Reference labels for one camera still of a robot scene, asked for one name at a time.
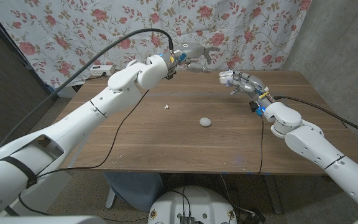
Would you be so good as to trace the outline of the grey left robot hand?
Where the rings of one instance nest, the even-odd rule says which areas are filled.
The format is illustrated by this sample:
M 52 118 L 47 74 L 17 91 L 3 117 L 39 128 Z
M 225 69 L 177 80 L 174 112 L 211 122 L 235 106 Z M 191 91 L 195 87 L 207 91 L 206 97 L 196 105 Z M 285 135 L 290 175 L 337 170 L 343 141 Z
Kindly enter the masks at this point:
M 168 76 L 176 74 L 176 67 L 184 65 L 185 68 L 193 73 L 210 73 L 211 70 L 206 66 L 195 62 L 194 59 L 198 59 L 203 56 L 207 64 L 211 64 L 210 52 L 220 51 L 219 47 L 204 47 L 196 43 L 179 44 L 174 48 L 173 56 L 169 53 L 163 54 L 162 58 L 166 60 Z

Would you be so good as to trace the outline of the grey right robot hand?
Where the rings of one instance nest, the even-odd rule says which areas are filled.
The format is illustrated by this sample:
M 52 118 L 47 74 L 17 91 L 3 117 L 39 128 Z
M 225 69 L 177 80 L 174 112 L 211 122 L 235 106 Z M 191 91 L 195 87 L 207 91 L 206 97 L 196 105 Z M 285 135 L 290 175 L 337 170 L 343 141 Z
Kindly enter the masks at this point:
M 219 74 L 219 81 L 226 87 L 234 87 L 230 95 L 244 93 L 250 98 L 253 105 L 258 105 L 263 110 L 275 103 L 269 93 L 269 88 L 256 76 L 228 70 Z

